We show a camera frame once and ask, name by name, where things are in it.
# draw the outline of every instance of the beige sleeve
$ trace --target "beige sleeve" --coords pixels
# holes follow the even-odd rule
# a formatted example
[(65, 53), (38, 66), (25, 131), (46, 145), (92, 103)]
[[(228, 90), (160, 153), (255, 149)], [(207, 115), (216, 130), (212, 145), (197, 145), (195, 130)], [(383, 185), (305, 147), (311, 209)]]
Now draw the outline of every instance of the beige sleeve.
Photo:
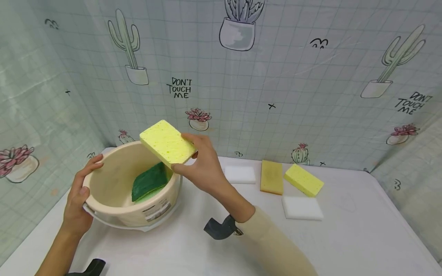
[(282, 233), (259, 207), (245, 223), (236, 223), (243, 232), (238, 238), (272, 276), (317, 276), (299, 248)]

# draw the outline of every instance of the green sponge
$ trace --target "green sponge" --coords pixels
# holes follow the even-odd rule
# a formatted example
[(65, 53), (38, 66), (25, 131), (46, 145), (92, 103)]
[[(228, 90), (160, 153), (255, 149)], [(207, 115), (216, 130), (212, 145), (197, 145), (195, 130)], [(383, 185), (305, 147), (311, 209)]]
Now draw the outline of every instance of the green sponge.
[(139, 202), (151, 193), (158, 193), (167, 182), (166, 167), (160, 162), (137, 176), (132, 186), (132, 202)]

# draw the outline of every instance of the plant pot drawing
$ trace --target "plant pot drawing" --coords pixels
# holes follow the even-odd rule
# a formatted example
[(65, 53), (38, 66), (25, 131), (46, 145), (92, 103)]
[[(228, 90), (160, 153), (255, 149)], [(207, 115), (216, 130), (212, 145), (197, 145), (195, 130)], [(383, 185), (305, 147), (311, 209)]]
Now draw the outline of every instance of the plant pot drawing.
[(146, 68), (138, 67), (138, 69), (133, 69), (129, 65), (126, 65), (126, 72), (132, 83), (137, 85), (149, 84)]
[(0, 178), (6, 177), (12, 183), (25, 181), (36, 171), (40, 162), (30, 155), (34, 148), (23, 145), (19, 148), (0, 151)]
[(129, 134), (127, 134), (127, 131), (126, 131), (126, 130), (122, 130), (122, 129), (120, 129), (119, 132), (120, 132), (121, 134), (118, 136), (118, 139), (119, 139), (120, 142), (122, 142), (123, 144), (127, 144), (127, 143), (130, 143), (130, 142), (134, 142), (134, 141), (135, 141), (132, 137), (129, 136)]
[(110, 36), (114, 41), (115, 45), (121, 50), (126, 52), (127, 60), (129, 65), (126, 65), (126, 72), (129, 80), (136, 85), (147, 85), (149, 84), (149, 79), (147, 77), (146, 68), (139, 67), (137, 65), (137, 60), (135, 59), (135, 51), (140, 49), (140, 35), (138, 33), (137, 26), (131, 26), (132, 39), (129, 37), (127, 31), (126, 20), (124, 19), (121, 10), (117, 9), (115, 11), (115, 17), (117, 18), (117, 25), (120, 34), (115, 32), (114, 25), (112, 21), (108, 21), (107, 25), (109, 27)]
[(191, 108), (190, 111), (186, 111), (187, 117), (189, 119), (189, 126), (198, 131), (205, 131), (209, 128), (210, 113), (205, 113), (199, 108)]
[(403, 125), (400, 127), (395, 127), (394, 132), (390, 134), (386, 143), (387, 145), (397, 145), (404, 143), (408, 140), (409, 136), (418, 135), (416, 131), (420, 130), (415, 127), (413, 124)]
[(299, 147), (292, 151), (292, 159), (298, 165), (310, 165), (309, 150), (307, 149), (307, 144), (301, 143)]
[(263, 11), (264, 2), (225, 0), (227, 17), (220, 29), (220, 43), (235, 51), (248, 51), (255, 43), (255, 21)]
[(425, 25), (420, 25), (417, 27), (407, 37), (397, 51), (394, 51), (394, 49), (400, 40), (400, 36), (391, 42), (390, 46), (387, 48), (384, 56), (382, 57), (382, 64), (387, 67), (377, 80), (371, 80), (367, 84), (364, 91), (361, 93), (361, 98), (379, 98), (383, 95), (390, 84), (393, 83), (393, 81), (387, 79), (391, 76), (396, 67), (409, 62), (424, 46), (425, 40), (421, 40), (416, 43), (424, 28)]
[(220, 30), (220, 43), (235, 51), (248, 51), (255, 42), (255, 23), (241, 23), (224, 18)]
[(196, 120), (189, 120), (189, 126), (191, 126), (191, 128), (198, 130), (198, 131), (205, 131), (209, 128), (209, 122), (207, 122), (207, 121), (200, 122), (200, 121), (196, 121)]
[(384, 83), (378, 83), (377, 79), (371, 80), (367, 86), (365, 86), (364, 91), (362, 91), (362, 98), (379, 98), (382, 94), (387, 91), (388, 87), (393, 82), (387, 80)]

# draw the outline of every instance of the shower curtain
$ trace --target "shower curtain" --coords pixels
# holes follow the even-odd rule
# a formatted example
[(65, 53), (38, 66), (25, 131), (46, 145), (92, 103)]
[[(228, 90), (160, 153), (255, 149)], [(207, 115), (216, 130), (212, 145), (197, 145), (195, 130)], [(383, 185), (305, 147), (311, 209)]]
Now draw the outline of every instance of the shower curtain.
[(218, 154), (363, 170), (442, 259), (437, 0), (10, 0), (0, 264), (105, 147), (159, 120)]

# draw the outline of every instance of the bucket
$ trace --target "bucket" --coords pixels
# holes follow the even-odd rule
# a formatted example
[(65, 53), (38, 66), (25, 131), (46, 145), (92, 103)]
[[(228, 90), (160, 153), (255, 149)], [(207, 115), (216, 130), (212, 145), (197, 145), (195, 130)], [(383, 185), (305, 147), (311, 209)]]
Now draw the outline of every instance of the bucket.
[(99, 221), (121, 229), (150, 230), (176, 209), (182, 177), (166, 167), (171, 178), (152, 198), (132, 202), (135, 178), (160, 160), (140, 141), (124, 144), (104, 154), (104, 166), (84, 179), (90, 189), (84, 209)]

